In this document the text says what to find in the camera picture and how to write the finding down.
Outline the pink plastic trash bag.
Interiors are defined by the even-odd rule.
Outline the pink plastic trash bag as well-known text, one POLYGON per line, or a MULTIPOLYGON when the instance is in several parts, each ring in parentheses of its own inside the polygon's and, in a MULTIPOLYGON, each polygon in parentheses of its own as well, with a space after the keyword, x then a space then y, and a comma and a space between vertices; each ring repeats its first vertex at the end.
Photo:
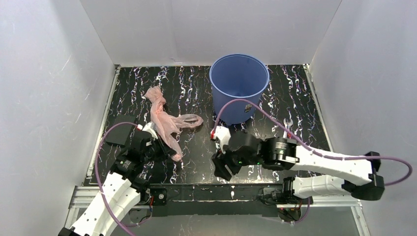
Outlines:
POLYGON ((173 133, 179 134, 182 129, 194 129, 203 124, 203 119, 196 114, 184 114, 174 117, 164 110, 166 99, 160 87, 151 87, 145 93, 145 98, 151 102, 150 120, 156 126, 156 132, 164 143, 176 153, 171 156, 173 161, 180 161, 183 158, 182 149, 173 133))

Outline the blue plastic trash bin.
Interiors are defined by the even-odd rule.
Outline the blue plastic trash bin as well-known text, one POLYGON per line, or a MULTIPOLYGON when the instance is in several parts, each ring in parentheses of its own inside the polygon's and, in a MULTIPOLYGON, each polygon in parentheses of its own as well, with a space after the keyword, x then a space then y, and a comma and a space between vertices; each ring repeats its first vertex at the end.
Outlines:
POLYGON ((214 62, 209 79, 213 109, 218 115, 226 103, 237 98, 259 104, 269 85, 269 71, 265 64, 252 56, 231 54, 214 62))

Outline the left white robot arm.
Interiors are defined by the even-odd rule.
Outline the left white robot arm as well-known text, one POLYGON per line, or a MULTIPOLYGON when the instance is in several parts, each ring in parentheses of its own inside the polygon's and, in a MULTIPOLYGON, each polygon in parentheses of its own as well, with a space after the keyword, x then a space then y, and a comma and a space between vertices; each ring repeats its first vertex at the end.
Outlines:
POLYGON ((151 128, 136 131, 110 168, 99 192, 84 213, 60 236, 109 236, 134 206, 144 205, 152 215, 153 206, 164 205, 167 190, 152 189, 140 178, 148 162, 166 160, 175 154, 151 128))

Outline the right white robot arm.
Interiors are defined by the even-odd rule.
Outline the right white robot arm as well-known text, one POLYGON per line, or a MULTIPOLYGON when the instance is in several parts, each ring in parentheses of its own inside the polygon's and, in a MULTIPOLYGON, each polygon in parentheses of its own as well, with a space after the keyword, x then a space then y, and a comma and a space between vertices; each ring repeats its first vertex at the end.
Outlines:
POLYGON ((230 181, 243 166, 260 165, 272 171, 310 171, 315 177, 288 177, 283 189, 277 195, 282 199, 308 199, 312 196, 344 195, 377 201, 385 190, 384 178, 377 174, 380 160, 373 159, 373 153, 365 159, 348 160, 343 154, 335 159, 325 158, 332 152, 319 150, 288 138, 258 139, 255 136, 219 127, 210 135, 218 144, 218 151, 212 156, 214 175, 230 181))

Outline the black rectangular block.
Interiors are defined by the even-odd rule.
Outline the black rectangular block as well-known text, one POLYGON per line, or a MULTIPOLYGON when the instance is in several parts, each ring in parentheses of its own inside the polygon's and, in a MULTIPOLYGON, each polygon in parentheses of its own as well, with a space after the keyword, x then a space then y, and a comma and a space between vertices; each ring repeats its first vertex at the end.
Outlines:
MULTIPOLYGON (((136 116, 130 115, 118 115, 113 123, 113 125, 122 123, 122 122, 136 122, 136 116)), ((111 145, 120 145, 125 146, 127 140, 133 130, 133 125, 120 125, 115 127, 109 134, 106 136, 105 142, 111 145)))

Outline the silver open-end wrench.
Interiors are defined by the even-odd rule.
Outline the silver open-end wrench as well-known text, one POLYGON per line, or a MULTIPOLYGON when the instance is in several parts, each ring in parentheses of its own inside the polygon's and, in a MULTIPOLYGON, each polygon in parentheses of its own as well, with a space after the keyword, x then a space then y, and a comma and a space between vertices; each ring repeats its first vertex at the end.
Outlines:
MULTIPOLYGON (((286 129, 290 130, 290 128, 293 125, 293 121, 292 119, 287 120, 286 118, 283 120, 283 124, 285 126, 286 129)), ((287 131, 284 131, 283 133, 283 138, 291 138, 291 134, 289 134, 287 131)))

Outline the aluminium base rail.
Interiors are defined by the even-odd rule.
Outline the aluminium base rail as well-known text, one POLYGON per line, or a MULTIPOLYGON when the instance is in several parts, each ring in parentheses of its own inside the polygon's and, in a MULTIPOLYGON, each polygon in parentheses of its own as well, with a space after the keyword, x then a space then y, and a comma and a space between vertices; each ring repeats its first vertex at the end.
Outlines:
POLYGON ((350 207, 359 235, 368 236, 362 204, 347 194, 311 196, 307 200, 271 200, 282 184, 152 184, 146 195, 155 196, 156 216, 265 214, 265 206, 278 210, 301 207, 350 207))

